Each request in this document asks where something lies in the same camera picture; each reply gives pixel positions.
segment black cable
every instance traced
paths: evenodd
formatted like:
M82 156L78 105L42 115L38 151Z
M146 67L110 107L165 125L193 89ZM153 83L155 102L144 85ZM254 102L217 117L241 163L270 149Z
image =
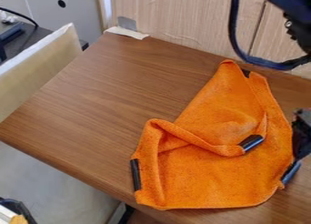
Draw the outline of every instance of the black cable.
M30 17L28 17L26 15L19 14L16 11L13 11L13 10L10 10L10 9L7 9L7 8L3 8L3 7L0 7L0 10L3 10L3 11L8 12L8 13L11 13L13 15L18 15L20 17L23 17L24 19L27 19L28 21L32 22L35 25L35 28L39 27L39 24L35 20L31 19Z
M277 70L291 70L297 66L301 66L311 61L311 55L305 55L296 59L287 60L282 63L277 63L274 61L266 60L264 58L249 56L247 53L242 51L236 40L236 21L238 16L238 7L239 7L239 0L231 0L228 31L232 47L234 48L237 55L240 56L243 60L257 66L271 67Z

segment wood grain surface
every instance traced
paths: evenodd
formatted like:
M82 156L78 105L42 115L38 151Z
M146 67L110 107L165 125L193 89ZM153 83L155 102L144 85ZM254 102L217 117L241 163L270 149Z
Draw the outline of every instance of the wood grain surface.
M168 42L236 57L227 33L231 0L112 0L113 20L136 20L137 30ZM264 0L241 0L237 37L247 52Z
M266 203L159 211L135 203L129 159L145 122L174 121L224 58L152 37L104 34L0 125L0 140L168 223L310 223L311 158ZM311 107L311 81L267 77L288 120Z

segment towel fold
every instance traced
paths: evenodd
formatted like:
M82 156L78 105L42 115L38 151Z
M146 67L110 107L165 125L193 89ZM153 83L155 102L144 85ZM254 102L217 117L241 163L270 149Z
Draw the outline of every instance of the towel fold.
M293 162L292 129L266 79L233 61L170 123L145 124L135 154L135 198L156 209L260 204Z

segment beige chair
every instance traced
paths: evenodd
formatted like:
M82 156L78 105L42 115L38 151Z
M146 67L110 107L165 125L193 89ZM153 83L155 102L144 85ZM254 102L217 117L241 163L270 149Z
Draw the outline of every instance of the beige chair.
M72 24L0 66L0 123L82 53ZM22 200L38 223L103 224L118 201L0 142L0 197Z

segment wall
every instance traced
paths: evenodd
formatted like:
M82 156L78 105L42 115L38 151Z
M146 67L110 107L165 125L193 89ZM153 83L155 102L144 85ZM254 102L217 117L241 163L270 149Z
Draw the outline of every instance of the wall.
M246 51L263 0L241 0L238 39ZM236 57L228 41L230 0L113 0L113 19L133 18L138 31L183 46Z
M117 16L136 20L137 30L183 46L238 58L227 33L231 0L112 0L113 25ZM282 11L264 0L241 0L237 38L253 56L283 61L304 53L284 28ZM311 66L294 74L311 78Z

